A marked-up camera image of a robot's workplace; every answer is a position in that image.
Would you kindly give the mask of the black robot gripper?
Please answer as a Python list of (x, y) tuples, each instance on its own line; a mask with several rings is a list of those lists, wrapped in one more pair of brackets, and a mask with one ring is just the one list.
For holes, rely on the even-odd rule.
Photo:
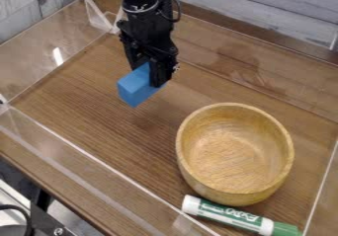
[(126, 19), (117, 22), (125, 56), (134, 70), (149, 60), (151, 86), (160, 88), (177, 69), (177, 49), (169, 34), (179, 16), (176, 0), (122, 0)]

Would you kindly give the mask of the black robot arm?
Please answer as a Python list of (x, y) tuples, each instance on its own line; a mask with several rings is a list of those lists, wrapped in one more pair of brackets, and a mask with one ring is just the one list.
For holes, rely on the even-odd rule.
[(177, 48), (171, 40), (173, 24), (180, 16), (172, 13), (176, 0), (122, 0), (121, 9), (126, 19), (120, 19), (120, 41), (130, 68), (149, 64), (149, 85), (159, 88), (171, 79), (177, 61)]

